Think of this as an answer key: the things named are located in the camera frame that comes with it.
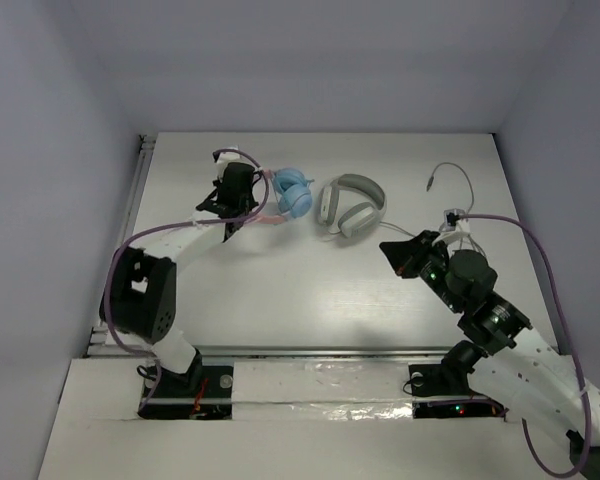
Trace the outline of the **pink blue cat-ear headphones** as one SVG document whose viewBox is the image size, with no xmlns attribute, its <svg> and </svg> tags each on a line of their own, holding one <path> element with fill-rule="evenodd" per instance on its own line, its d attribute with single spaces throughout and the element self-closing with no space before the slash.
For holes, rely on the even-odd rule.
<svg viewBox="0 0 600 480">
<path fill-rule="evenodd" d="M 278 213 L 275 215 L 259 213 L 249 220 L 250 223 L 280 225 L 301 218 L 309 212 L 313 204 L 310 189 L 312 180 L 300 170 L 295 168 L 265 170 L 264 177 L 273 188 Z"/>
</svg>

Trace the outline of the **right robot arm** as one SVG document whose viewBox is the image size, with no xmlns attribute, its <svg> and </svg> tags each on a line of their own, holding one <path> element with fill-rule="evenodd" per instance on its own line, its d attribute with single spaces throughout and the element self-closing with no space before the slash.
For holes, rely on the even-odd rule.
<svg viewBox="0 0 600 480">
<path fill-rule="evenodd" d="M 494 287 L 498 278 L 474 250 L 449 252 L 439 233 L 379 246 L 396 275 L 420 279 L 460 319 L 464 338 L 437 364 L 410 370 L 416 397 L 488 397 L 537 427 L 576 431 L 600 447 L 600 390 L 579 381 L 530 319 Z"/>
</svg>

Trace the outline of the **white grey gaming headset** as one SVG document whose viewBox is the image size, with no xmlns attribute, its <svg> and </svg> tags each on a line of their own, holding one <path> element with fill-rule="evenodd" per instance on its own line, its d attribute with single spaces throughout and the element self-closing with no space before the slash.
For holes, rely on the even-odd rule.
<svg viewBox="0 0 600 480">
<path fill-rule="evenodd" d="M 387 195 L 369 177 L 343 174 L 334 177 L 321 189 L 316 220 L 331 234 L 352 239 L 373 230 L 383 219 Z"/>
</svg>

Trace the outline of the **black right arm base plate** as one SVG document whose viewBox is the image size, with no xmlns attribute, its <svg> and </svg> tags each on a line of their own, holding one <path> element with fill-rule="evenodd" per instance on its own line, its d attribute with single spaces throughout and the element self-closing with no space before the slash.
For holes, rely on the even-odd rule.
<svg viewBox="0 0 600 480">
<path fill-rule="evenodd" d="M 504 419 L 508 409 L 472 390 L 467 376 L 439 364 L 411 364 L 402 387 L 412 399 L 415 419 Z"/>
</svg>

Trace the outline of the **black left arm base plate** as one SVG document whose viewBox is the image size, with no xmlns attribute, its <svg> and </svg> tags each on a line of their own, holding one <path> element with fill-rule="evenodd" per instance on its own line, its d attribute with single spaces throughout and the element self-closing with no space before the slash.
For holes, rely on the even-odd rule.
<svg viewBox="0 0 600 480">
<path fill-rule="evenodd" d="M 234 368 L 231 365 L 202 365 L 193 377 L 186 378 L 163 369 L 157 386 L 156 368 L 138 366 L 143 390 L 138 408 L 146 420 L 230 420 Z"/>
</svg>

